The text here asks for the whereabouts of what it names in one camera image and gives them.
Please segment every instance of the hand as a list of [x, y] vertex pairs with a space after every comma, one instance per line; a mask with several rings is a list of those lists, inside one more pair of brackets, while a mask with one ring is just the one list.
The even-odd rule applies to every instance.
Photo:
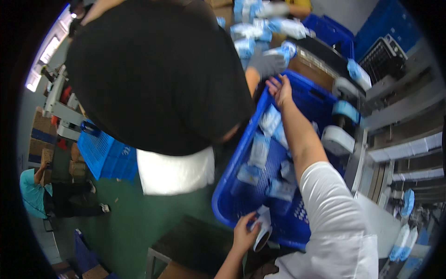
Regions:
[[256, 49], [249, 60], [247, 69], [255, 69], [260, 79], [265, 79], [273, 75], [277, 75], [286, 69], [285, 59], [280, 54], [263, 55], [263, 52]]
[[254, 244], [254, 241], [259, 234], [261, 223], [257, 223], [252, 231], [249, 231], [249, 229], [246, 227], [249, 221], [256, 220], [255, 215], [256, 212], [254, 211], [241, 217], [234, 228], [234, 243], [232, 244], [231, 250], [240, 256], [244, 255], [248, 251], [248, 249]]
[[49, 166], [49, 161], [42, 161], [41, 163], [40, 163], [40, 169], [41, 170], [44, 170], [44, 169], [46, 169], [48, 166]]
[[287, 102], [292, 102], [293, 97], [291, 95], [291, 85], [289, 84], [289, 79], [286, 75], [280, 75], [282, 83], [280, 83], [276, 78], [271, 77], [266, 81], [266, 85], [269, 87], [269, 93], [276, 100], [278, 107], [282, 106]]

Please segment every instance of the gray glove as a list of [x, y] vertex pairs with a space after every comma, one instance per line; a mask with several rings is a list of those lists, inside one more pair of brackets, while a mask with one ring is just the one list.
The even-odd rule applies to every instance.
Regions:
[[286, 64], [282, 55], [263, 55], [263, 52], [257, 49], [249, 60], [248, 67], [255, 68], [259, 72], [260, 79], [263, 80], [283, 72]]

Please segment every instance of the black hat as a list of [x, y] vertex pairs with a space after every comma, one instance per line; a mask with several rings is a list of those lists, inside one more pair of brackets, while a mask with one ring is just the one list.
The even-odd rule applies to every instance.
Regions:
[[70, 2], [70, 13], [73, 13], [74, 9], [82, 2], [83, 2], [83, 0], [72, 0]]

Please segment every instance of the sneaker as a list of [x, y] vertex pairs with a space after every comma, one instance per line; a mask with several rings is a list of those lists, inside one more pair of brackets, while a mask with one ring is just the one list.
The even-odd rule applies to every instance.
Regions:
[[92, 192], [93, 194], [96, 194], [96, 187], [94, 186], [93, 182], [91, 180], [88, 180], [88, 183], [90, 183], [90, 185], [91, 185], [90, 192]]
[[108, 207], [108, 205], [106, 205], [106, 204], [99, 204], [99, 205], [102, 207], [102, 211], [104, 213], [110, 212], [110, 208]]

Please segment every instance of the light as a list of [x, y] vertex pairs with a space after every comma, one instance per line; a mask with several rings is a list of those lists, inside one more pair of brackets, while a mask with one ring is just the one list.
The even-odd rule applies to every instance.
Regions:
[[36, 91], [36, 88], [32, 85], [32, 84], [27, 84], [26, 85], [26, 88], [28, 88], [29, 90], [31, 90], [32, 92], [35, 92]]

